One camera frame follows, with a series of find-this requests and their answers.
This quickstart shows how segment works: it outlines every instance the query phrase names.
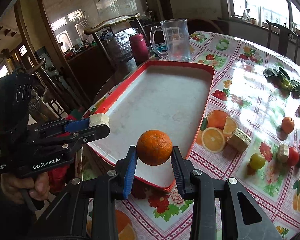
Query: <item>pink thermos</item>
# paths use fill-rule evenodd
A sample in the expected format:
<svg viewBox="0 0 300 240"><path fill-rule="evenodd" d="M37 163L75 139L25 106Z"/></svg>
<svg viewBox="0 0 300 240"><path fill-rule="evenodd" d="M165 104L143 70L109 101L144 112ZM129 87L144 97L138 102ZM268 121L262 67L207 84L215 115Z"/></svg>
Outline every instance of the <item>pink thermos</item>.
<svg viewBox="0 0 300 240"><path fill-rule="evenodd" d="M141 33L129 37L132 54L135 62L139 65L149 59L146 41Z"/></svg>

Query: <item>tomato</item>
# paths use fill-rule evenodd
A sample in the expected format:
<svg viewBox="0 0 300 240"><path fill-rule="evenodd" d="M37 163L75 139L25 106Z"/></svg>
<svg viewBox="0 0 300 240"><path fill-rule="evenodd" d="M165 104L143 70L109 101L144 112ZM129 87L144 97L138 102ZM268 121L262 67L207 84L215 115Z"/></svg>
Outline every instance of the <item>tomato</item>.
<svg viewBox="0 0 300 240"><path fill-rule="evenodd" d="M290 147L287 165L294 166L298 163L298 161L299 161L299 152L298 152L297 148Z"/></svg>

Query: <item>metal screw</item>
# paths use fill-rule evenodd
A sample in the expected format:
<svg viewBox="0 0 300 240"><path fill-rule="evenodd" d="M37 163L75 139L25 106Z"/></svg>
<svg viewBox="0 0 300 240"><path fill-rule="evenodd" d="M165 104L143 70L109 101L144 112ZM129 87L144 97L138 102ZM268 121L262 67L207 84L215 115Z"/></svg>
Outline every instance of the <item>metal screw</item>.
<svg viewBox="0 0 300 240"><path fill-rule="evenodd" d="M107 172L107 174L108 174L109 176L114 176L114 175L117 174L117 172L116 172L115 170L109 170L109 171Z"/></svg>
<svg viewBox="0 0 300 240"><path fill-rule="evenodd" d="M237 184L237 179L236 178L229 178L229 183L231 184Z"/></svg>
<svg viewBox="0 0 300 240"><path fill-rule="evenodd" d="M192 174L195 175L195 176L200 176L202 174L202 171L200 171L200 170L193 170Z"/></svg>
<svg viewBox="0 0 300 240"><path fill-rule="evenodd" d="M74 179L71 180L71 184L73 184L73 185L77 185L79 183L80 183L80 179L79 178L74 178Z"/></svg>

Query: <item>chair backrest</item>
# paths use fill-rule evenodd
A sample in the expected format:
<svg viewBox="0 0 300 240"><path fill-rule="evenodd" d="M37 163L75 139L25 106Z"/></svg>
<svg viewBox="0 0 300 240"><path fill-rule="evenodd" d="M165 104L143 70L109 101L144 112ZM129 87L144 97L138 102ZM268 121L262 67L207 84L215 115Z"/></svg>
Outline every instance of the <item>chair backrest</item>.
<svg viewBox="0 0 300 240"><path fill-rule="evenodd" d="M103 50L103 52L105 53L107 59L109 60L111 66L115 69L116 68L116 63L113 61L112 57L109 55L107 49L105 48L105 46L103 45L102 41L100 40L99 36L97 35L97 32L100 31L101 29L103 28L106 28L106 27L111 27L113 25L116 25L116 24L119 24L119 23L123 23L123 22L126 22L126 21L129 21L129 20L135 20L141 33L143 34L144 38L145 38L145 41L147 43L147 45L149 46L149 41L148 41L148 38L146 36L146 33L139 21L139 18L140 17L140 13L136 13L135 15L123 15L123 16L119 16L119 17L116 17L116 18L112 18L112 19L109 19L109 20L106 20L106 21L103 21L102 23L100 23L99 25L97 25L96 27L94 28L86 28L83 33L86 34L86 35L90 35L92 34L94 40L96 41L96 43L101 47L101 49Z"/></svg>
<svg viewBox="0 0 300 240"><path fill-rule="evenodd" d="M266 22L269 24L269 35L268 35L268 45L267 48L270 48L270 42L271 42L271 29L272 26L275 26L279 28L279 45L278 45L278 50L277 52L283 56L287 56L287 51L288 51L288 43L289 43L289 35L291 34L294 39L296 39L296 49L294 53L294 59L293 62L295 63L297 60L297 55L298 55L298 43L300 41L300 36L296 35L292 30L289 28L282 26L277 23L272 23L266 20Z"/></svg>

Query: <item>sleeve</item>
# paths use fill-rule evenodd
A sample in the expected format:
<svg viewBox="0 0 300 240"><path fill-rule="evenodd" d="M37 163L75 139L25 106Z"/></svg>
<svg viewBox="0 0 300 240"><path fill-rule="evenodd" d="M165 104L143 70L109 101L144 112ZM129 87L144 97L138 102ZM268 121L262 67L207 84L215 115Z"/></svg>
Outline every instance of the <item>sleeve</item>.
<svg viewBox="0 0 300 240"><path fill-rule="evenodd" d="M17 205L8 200L0 188L0 240L25 236L33 216L25 204Z"/></svg>

